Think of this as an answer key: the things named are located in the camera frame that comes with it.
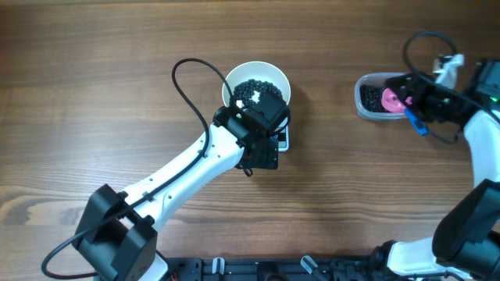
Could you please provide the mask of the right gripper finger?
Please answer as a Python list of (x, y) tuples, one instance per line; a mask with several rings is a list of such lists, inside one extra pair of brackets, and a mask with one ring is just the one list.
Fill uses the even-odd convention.
[(407, 105), (405, 115), (412, 121), (424, 121), (426, 119), (424, 113), (415, 105)]
[(412, 102), (413, 97), (410, 95), (408, 86), (413, 81), (413, 74), (404, 74), (388, 78), (384, 82), (384, 86), (389, 88), (396, 98), (401, 102)]

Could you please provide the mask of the pink scoop blue handle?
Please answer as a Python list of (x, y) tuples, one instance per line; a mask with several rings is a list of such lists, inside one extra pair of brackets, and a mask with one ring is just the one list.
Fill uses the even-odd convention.
[[(381, 100), (382, 105), (386, 110), (392, 113), (404, 113), (407, 105), (411, 105), (413, 102), (401, 102), (396, 98), (396, 95), (389, 89), (386, 88), (382, 95)], [(423, 121), (412, 121), (410, 120), (415, 131), (421, 136), (426, 136), (429, 134), (429, 129), (424, 124)]]

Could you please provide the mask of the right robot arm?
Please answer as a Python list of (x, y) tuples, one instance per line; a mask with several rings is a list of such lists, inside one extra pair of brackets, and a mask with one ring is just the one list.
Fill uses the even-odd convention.
[(499, 234), (493, 230), (499, 220), (499, 60), (483, 60), (463, 93), (454, 90), (454, 72), (447, 61), (436, 80), (422, 73), (387, 80), (420, 134), (430, 134), (427, 122), (459, 126), (470, 147), (475, 187), (432, 237), (376, 247), (370, 270), (378, 278), (499, 278)]

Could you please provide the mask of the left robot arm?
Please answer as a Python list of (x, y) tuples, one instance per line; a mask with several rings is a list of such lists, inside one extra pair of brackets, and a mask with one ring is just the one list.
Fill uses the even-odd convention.
[(184, 152), (120, 192), (109, 185), (89, 198), (73, 247), (103, 280), (158, 280), (167, 264), (156, 252), (166, 222), (207, 183), (230, 169), (252, 176), (278, 167), (274, 134), (290, 119), (288, 100), (265, 94), (254, 105), (218, 109)]

